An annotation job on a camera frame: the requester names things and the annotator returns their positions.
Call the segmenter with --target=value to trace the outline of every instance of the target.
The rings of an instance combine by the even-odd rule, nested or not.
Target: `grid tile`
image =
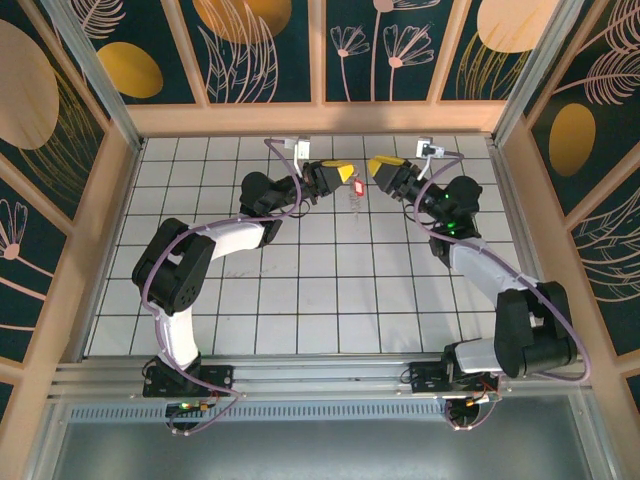
[[[137,316],[101,316],[89,355],[128,355]]]
[[[181,138],[176,149],[176,160],[204,160],[209,138]]]
[[[195,315],[193,317],[193,337],[196,346],[203,355],[213,353],[213,337],[216,333],[218,319],[215,315]]]
[[[171,174],[171,166],[171,162],[142,162],[136,186],[166,187]]]
[[[299,317],[298,353],[337,352],[337,315],[301,315]]]
[[[336,241],[338,243],[371,243],[369,216],[366,214],[337,214]]]
[[[300,313],[331,313],[336,311],[335,278],[301,278],[298,287]]]
[[[411,260],[406,243],[376,243],[373,259],[377,276],[411,276]]]
[[[255,315],[219,315],[213,353],[216,355],[252,355],[256,344]]]
[[[221,314],[251,314],[258,312],[258,280],[224,279],[220,294]]]
[[[418,315],[415,313],[380,315],[382,353],[421,352]]]
[[[372,277],[372,258],[370,244],[337,244],[338,276]]]
[[[335,247],[333,245],[301,245],[301,277],[334,277],[336,275]]]
[[[298,309],[298,280],[263,278],[260,281],[260,307],[263,313],[292,313]]]
[[[235,160],[238,158],[239,137],[211,137],[207,160]]]
[[[489,158],[487,139],[480,135],[456,137],[458,149],[467,158]]]
[[[381,313],[416,311],[411,277],[377,277],[376,292]]]
[[[176,152],[177,138],[150,138],[144,151],[144,160],[172,161]]]
[[[226,186],[233,185],[236,174],[236,162],[225,162],[214,160],[204,162],[204,172],[202,174],[202,185],[206,186]]]
[[[198,203],[198,189],[193,187],[170,187],[164,200],[162,213],[193,213]]]
[[[146,247],[131,247],[127,245],[121,245],[118,247],[118,251],[115,255],[115,261],[111,269],[111,278],[131,278],[133,274],[133,267],[135,267],[138,260],[144,253]]]
[[[407,242],[404,217],[397,213],[372,213],[371,237],[374,243]]]
[[[450,277],[415,277],[418,312],[455,312]]]
[[[339,315],[340,353],[380,353],[378,316]]]
[[[238,160],[267,160],[269,148],[264,137],[242,137],[238,148]]]
[[[124,221],[121,245],[148,245],[156,231],[160,215],[128,215]]]
[[[376,313],[376,284],[373,277],[338,278],[339,313]]]
[[[171,171],[169,186],[199,187],[202,180],[204,162],[181,162]]]
[[[256,353],[296,353],[296,316],[261,315],[258,318]]]
[[[434,144],[452,151],[459,145],[467,155],[438,182],[464,172],[483,186],[479,229],[494,251],[518,266],[485,141],[469,138],[434,137]],[[413,158],[417,139],[314,136],[311,157],[351,161],[371,184],[366,158]],[[290,159],[292,151],[285,156]],[[274,180],[289,174],[262,137],[150,139],[144,159],[89,355],[157,353],[153,318],[141,312],[129,277],[161,221],[175,217],[200,225],[228,218],[239,211],[239,185],[248,173],[262,171]],[[435,159],[432,171],[448,161]],[[349,192],[343,187],[319,199],[301,220],[286,219],[266,248],[209,265],[193,307],[203,354],[439,352],[461,338],[492,335],[491,302],[431,254],[427,235],[403,217],[402,204],[369,185],[354,214]]]
[[[140,292],[131,280],[109,280],[102,300],[101,315],[137,315]]]
[[[298,271],[298,245],[268,245],[263,249],[263,277],[297,277]]]
[[[162,202],[164,201],[166,188],[161,187],[138,187],[133,191],[129,214],[131,215],[151,215],[162,213]]]

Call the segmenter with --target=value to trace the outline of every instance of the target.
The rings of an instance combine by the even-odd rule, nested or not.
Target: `metal vent grille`
[[[193,412],[176,421],[209,419],[223,407]],[[77,405],[70,423],[156,423],[166,422],[166,404],[132,406],[127,404]],[[221,421],[300,421],[357,419],[440,419],[443,403],[433,399],[410,401],[322,401],[322,402],[244,402],[232,408]]]

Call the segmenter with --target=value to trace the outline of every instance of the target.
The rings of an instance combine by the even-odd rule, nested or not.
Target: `red tag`
[[[364,182],[359,178],[353,181],[353,191],[356,192],[358,197],[364,197]]]

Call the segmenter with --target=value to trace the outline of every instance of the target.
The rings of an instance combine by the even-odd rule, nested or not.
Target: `purple cable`
[[[500,377],[502,377],[502,375],[498,375],[498,384],[496,385],[496,391],[500,388]],[[453,427],[454,430],[456,431],[463,430],[465,432],[468,432],[469,430],[479,427],[480,425],[482,425],[484,422],[487,421],[487,418],[489,418],[489,415],[491,415],[491,413],[493,412],[493,409],[496,408],[496,403],[498,402],[496,401],[491,403],[491,408],[486,413],[486,415],[482,417],[480,420],[472,423],[471,425],[467,425],[466,427],[460,427],[455,423],[453,423],[453,420],[451,419],[451,407],[449,406],[449,402],[445,402],[444,419],[449,425],[451,425],[451,427]]]
[[[293,167],[291,167],[291,165],[289,165],[289,162],[287,162],[287,159],[284,157],[284,155],[282,155],[282,153],[280,153],[280,151],[278,151],[278,149],[273,146],[273,144],[275,144],[275,143],[283,144],[284,140],[272,140],[272,139],[267,138],[267,139],[265,139],[264,143],[284,163],[285,167],[287,168],[287,171],[289,172],[289,174],[293,178],[293,183],[295,184],[295,187],[296,187],[296,201],[293,204],[293,207],[291,207],[286,212],[284,212],[284,213],[282,213],[280,215],[275,215],[273,217],[257,217],[257,218],[254,218],[254,217],[235,217],[235,218],[228,218],[228,219],[224,219],[224,220],[218,220],[218,221],[215,221],[215,222],[212,222],[212,223],[207,223],[205,225],[200,225],[198,227],[190,228],[186,232],[181,233],[180,235],[178,235],[169,244],[169,246],[164,250],[164,252],[162,252],[160,257],[158,257],[158,260],[156,261],[156,263],[153,265],[153,268],[151,268],[151,271],[149,272],[149,277],[147,277],[147,281],[145,282],[144,287],[142,288],[142,306],[145,309],[147,309],[155,318],[156,339],[158,341],[158,345],[160,346],[160,351],[165,354],[165,357],[166,357],[167,361],[169,362],[169,364],[171,365],[171,367],[174,370],[176,370],[180,375],[182,375],[184,378],[189,380],[190,382],[195,383],[196,385],[200,385],[201,387],[204,387],[204,388],[206,388],[207,390],[209,390],[211,392],[214,392],[214,391],[223,392],[223,393],[228,393],[230,395],[234,395],[236,397],[229,405],[227,405],[220,413],[218,413],[211,420],[208,420],[205,423],[201,423],[197,427],[192,428],[191,430],[181,432],[180,430],[176,430],[172,426],[173,433],[177,434],[177,435],[189,436],[189,435],[192,435],[194,433],[198,433],[198,432],[204,430],[205,428],[209,427],[218,418],[220,418],[222,415],[227,413],[227,411],[231,407],[233,407],[233,405],[235,405],[235,403],[239,400],[239,398],[242,396],[242,394],[240,392],[238,392],[236,390],[233,390],[233,389],[230,389],[230,388],[218,387],[216,385],[212,385],[210,383],[203,382],[199,378],[196,378],[196,377],[194,377],[192,375],[189,375],[182,368],[180,368],[180,366],[178,365],[176,360],[167,351],[167,345],[164,342],[164,339],[162,338],[162,332],[160,330],[160,310],[149,303],[149,301],[148,301],[149,289],[151,287],[151,283],[153,282],[153,279],[155,278],[156,274],[158,273],[158,270],[160,269],[160,265],[162,265],[162,262],[164,262],[167,259],[167,257],[169,256],[171,251],[174,249],[174,247],[178,243],[180,243],[182,240],[184,240],[186,237],[188,237],[189,235],[191,235],[193,233],[199,233],[199,232],[202,232],[204,230],[210,230],[211,228],[214,228],[214,227],[220,227],[222,225],[230,225],[230,224],[233,224],[233,223],[261,223],[261,222],[273,222],[275,220],[282,220],[283,218],[287,218],[288,216],[293,214],[296,210],[298,210],[298,208],[300,207],[300,202],[302,200],[302,187],[300,186],[300,181],[298,180],[298,174],[293,169]]]
[[[571,336],[573,341],[576,343],[576,347],[578,348],[578,351],[582,355],[582,361],[584,363],[584,372],[582,373],[582,375],[580,375],[579,377],[576,377],[576,378],[564,377],[562,375],[556,375],[554,373],[547,373],[547,372],[540,372],[540,373],[536,373],[535,375],[538,375],[538,376],[541,376],[541,377],[545,377],[545,378],[551,378],[553,380],[560,380],[560,381],[576,383],[576,384],[580,384],[580,383],[584,382],[591,375],[591,359],[589,358],[589,355],[587,354],[587,349],[585,348],[584,343],[582,343],[582,340],[580,340],[580,337],[578,337],[578,334],[573,329],[573,327],[571,326],[569,321],[565,318],[565,316],[555,307],[555,305],[553,305],[544,295],[542,295],[542,293],[540,293],[538,291],[538,289],[536,288],[535,285],[531,284],[528,280],[526,280],[524,278],[521,278],[522,274],[520,272],[515,270],[505,260],[500,258],[495,253],[491,252],[490,250],[484,250],[479,245],[475,245],[473,243],[466,242],[464,240],[458,240],[457,238],[451,238],[451,237],[447,237],[445,235],[441,235],[439,233],[434,232],[433,230],[430,230],[430,229],[426,228],[421,223],[420,217],[419,217],[419,214],[420,214],[420,203],[422,202],[422,198],[424,197],[427,189],[431,186],[431,184],[433,184],[433,182],[440,175],[442,175],[442,173],[444,173],[446,170],[450,169],[454,165],[457,165],[458,163],[462,162],[462,160],[464,159],[464,155],[462,155],[460,153],[444,152],[444,154],[446,156],[448,156],[448,157],[454,157],[455,160],[452,160],[447,165],[445,165],[444,167],[439,169],[436,173],[434,173],[431,176],[431,178],[429,178],[429,180],[420,189],[420,192],[418,193],[418,196],[416,197],[416,201],[413,204],[413,217],[415,219],[416,225],[418,225],[419,228],[424,230],[425,233],[427,235],[431,236],[431,237],[437,238],[439,240],[444,240],[445,242],[461,245],[461,246],[464,246],[464,247],[467,247],[467,248],[472,248],[473,250],[479,252],[480,254],[485,255],[486,257],[492,259],[494,262],[496,262],[498,265],[500,265],[502,268],[504,268],[509,273],[509,275],[511,275],[514,279],[516,279],[516,281],[520,282],[525,287],[527,287],[536,296],[538,301],[549,309],[549,311],[553,314],[553,316],[558,319],[560,324],[569,333],[569,335]]]

